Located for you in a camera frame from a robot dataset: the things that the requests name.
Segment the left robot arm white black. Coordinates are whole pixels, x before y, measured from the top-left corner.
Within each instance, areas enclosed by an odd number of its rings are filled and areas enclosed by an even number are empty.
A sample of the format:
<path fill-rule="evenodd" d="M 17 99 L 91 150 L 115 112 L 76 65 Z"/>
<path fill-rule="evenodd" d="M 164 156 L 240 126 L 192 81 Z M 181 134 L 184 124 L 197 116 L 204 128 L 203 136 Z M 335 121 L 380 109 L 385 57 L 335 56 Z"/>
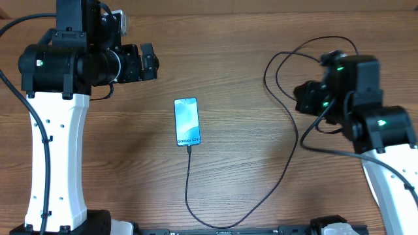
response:
<path fill-rule="evenodd" d="M 31 194 L 13 234 L 139 234 L 136 223 L 87 208 L 82 187 L 84 124 L 94 87 L 154 80 L 151 44 L 122 44 L 128 19 L 100 1 L 58 1 L 55 27 L 18 60 L 32 128 Z"/>

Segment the Samsung Galaxy smartphone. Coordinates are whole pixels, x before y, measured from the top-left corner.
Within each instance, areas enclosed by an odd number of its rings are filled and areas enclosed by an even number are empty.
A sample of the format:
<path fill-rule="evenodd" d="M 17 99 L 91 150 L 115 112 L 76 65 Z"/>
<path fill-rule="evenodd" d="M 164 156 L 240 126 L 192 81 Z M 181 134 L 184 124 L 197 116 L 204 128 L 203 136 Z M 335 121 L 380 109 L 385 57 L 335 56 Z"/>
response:
<path fill-rule="evenodd" d="M 177 146 L 193 146 L 201 143 L 199 109 L 197 99 L 183 98 L 174 101 Z"/>

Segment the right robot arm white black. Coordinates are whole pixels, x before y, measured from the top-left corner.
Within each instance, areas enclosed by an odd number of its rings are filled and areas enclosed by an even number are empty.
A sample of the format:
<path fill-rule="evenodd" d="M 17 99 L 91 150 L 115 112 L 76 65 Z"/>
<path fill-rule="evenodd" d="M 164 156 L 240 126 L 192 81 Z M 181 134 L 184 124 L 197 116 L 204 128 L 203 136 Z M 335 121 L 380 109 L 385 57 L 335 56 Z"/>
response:
<path fill-rule="evenodd" d="M 407 111 L 384 106 L 380 64 L 372 55 L 321 56 L 325 68 L 320 82 L 308 81 L 294 89 L 296 110 L 340 125 L 353 144 L 368 186 L 388 234 L 417 233 L 417 135 Z"/>

